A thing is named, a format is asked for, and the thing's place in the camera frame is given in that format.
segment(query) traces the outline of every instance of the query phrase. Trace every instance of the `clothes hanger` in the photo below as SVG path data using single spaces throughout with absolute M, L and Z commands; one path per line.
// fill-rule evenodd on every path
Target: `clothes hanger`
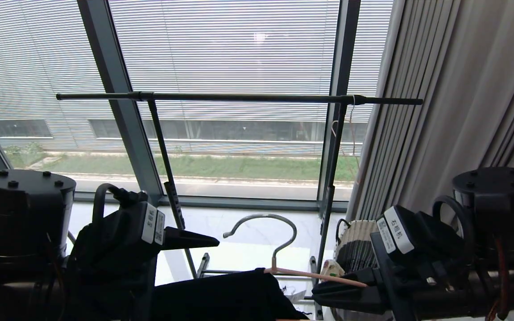
M 322 280 L 326 280 L 326 281 L 334 281 L 334 282 L 344 283 L 344 284 L 348 284 L 348 285 L 355 286 L 355 287 L 367 287 L 368 286 L 366 283 L 349 280 L 349 279 L 345 279 L 345 278 L 338 278 L 337 276 L 323 276 L 322 274 L 317 274 L 317 273 L 288 270 L 286 268 L 278 268 L 277 267 L 277 253 L 280 250 L 283 250 L 285 247 L 289 246 L 294 241 L 294 239 L 296 238 L 297 232 L 296 232 L 296 226 L 294 225 L 294 223 L 292 221 L 290 221 L 289 219 L 287 219 L 285 217 L 277 215 L 277 214 L 253 214 L 253 215 L 246 216 L 246 217 L 240 219 L 239 221 L 237 221 L 237 223 L 235 223 L 233 229 L 230 232 L 223 233 L 223 238 L 228 238 L 229 236 L 233 235 L 235 233 L 235 231 L 237 230 L 237 228 L 241 224 L 243 224 L 246 221 L 249 221 L 250 219 L 255 219 L 255 218 L 278 219 L 280 221 L 283 221 L 283 222 L 289 224 L 291 226 L 291 228 L 293 229 L 293 235 L 292 235 L 291 239 L 288 240 L 287 242 L 281 244 L 273 251 L 273 256 L 271 257 L 271 268 L 266 268 L 265 273 L 276 274 L 278 272 L 281 272 L 281 273 L 290 274 L 292 276 L 306 276 L 308 278 L 322 279 Z

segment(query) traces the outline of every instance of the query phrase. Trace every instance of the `black clothes rail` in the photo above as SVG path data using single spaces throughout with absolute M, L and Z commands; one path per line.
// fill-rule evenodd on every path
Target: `black clothes rail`
M 149 91 L 131 91 L 130 93 L 92 93 L 92 94 L 57 94 L 57 100 L 88 100 L 88 99 L 100 99 L 100 100 L 111 100 L 111 99 L 130 99 L 135 101 L 147 101 L 149 111 L 152 119 L 159 119 L 155 100 L 206 100 L 206 101 L 229 101 L 229 102 L 292 102 L 292 103 L 337 103 L 338 109 L 338 121 L 336 122 L 336 128 L 334 124 L 327 124 L 331 126 L 331 130 L 334 134 L 334 138 L 330 142 L 329 153 L 327 156 L 327 183 L 325 193 L 323 195 L 322 202 L 320 203 L 320 216 L 322 218 L 321 223 L 321 240 L 319 247 L 318 259 L 314 256 L 310 258 L 311 271 L 320 274 L 322 266 L 324 248 L 326 246 L 328 224 L 330 222 L 330 215 L 332 209 L 332 197 L 334 196 L 334 171 L 336 170 L 338 152 L 340 149 L 340 140 L 342 138 L 343 126 L 345 123 L 346 109 L 349 104 L 353 106 L 361 104 L 400 104 L 400 105 L 421 105 L 423 104 L 422 99 L 405 99 L 405 98 L 376 98 L 376 97 L 365 97 L 362 95 L 344 95 L 344 96 L 324 96 L 324 95 L 248 95 L 248 94 L 179 94 L 179 93 L 153 93 Z M 172 175 L 168 152 L 166 150 L 166 144 L 164 136 L 162 134 L 162 128 L 159 126 L 159 122 L 154 123 L 154 130 L 158 139 L 162 158 L 164 160 L 164 167 L 168 176 L 168 181 L 164 183 L 167 190 L 170 205 L 173 210 L 174 218 L 178 225 L 178 228 L 184 229 L 184 220 L 182 217 L 181 209 L 178 202 L 178 193 L 175 188 L 174 177 Z M 190 271 L 194 278 L 200 277 L 203 274 L 202 270 L 205 267 L 200 268 L 196 271 L 191 254 L 186 249 L 186 258 Z
M 245 94 L 157 94 L 148 91 L 112 94 L 57 94 L 57 100 L 71 99 L 130 99 L 147 100 L 208 100 L 224 102 L 293 102 L 293 103 L 341 103 L 341 104 L 422 104 L 422 99 L 375 98 L 362 95 L 245 95 Z

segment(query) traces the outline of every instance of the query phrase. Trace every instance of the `green lawn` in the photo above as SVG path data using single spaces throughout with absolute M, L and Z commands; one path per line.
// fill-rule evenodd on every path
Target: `green lawn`
M 159 173 L 165 173 L 162 157 L 155 157 Z M 317 180 L 320 159 L 255 158 L 242 156 L 170 156 L 175 176 L 228 177 Z M 63 173 L 126 173 L 132 174 L 127 156 L 72 156 L 65 155 L 41 170 Z M 335 181 L 353 181 L 357 173 L 356 161 L 351 156 L 339 156 Z

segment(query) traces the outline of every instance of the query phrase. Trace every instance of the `screw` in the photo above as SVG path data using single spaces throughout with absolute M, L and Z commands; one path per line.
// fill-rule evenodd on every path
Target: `screw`
M 426 279 L 426 282 L 431 285 L 431 286 L 434 286 L 437 284 L 437 282 L 435 281 L 434 278 L 432 278 L 431 276 L 429 278 Z

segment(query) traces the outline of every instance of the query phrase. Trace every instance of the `curtain fold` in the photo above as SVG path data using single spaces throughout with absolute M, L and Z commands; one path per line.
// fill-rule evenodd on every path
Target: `curtain fold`
M 410 0 L 393 21 L 378 94 L 424 104 L 375 108 L 348 219 L 429 211 L 455 175 L 514 157 L 514 1 Z

